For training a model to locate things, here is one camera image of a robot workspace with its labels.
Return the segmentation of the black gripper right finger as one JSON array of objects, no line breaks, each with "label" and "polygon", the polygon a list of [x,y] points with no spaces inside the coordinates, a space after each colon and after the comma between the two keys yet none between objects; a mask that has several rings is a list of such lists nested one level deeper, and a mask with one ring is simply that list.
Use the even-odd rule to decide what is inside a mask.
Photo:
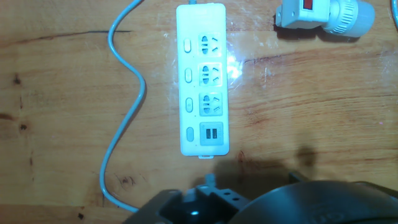
[{"label": "black gripper right finger", "polygon": [[296,184],[299,182],[309,182],[310,179],[299,172],[290,172],[289,173],[289,183]]}]

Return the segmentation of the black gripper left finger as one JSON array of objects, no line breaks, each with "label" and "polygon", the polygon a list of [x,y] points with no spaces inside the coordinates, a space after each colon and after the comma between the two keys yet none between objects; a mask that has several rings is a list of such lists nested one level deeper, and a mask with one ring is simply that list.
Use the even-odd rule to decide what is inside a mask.
[{"label": "black gripper left finger", "polygon": [[163,190],[150,199],[125,223],[213,224],[228,223],[250,200],[232,191],[219,189],[214,174],[205,183],[183,193]]}]

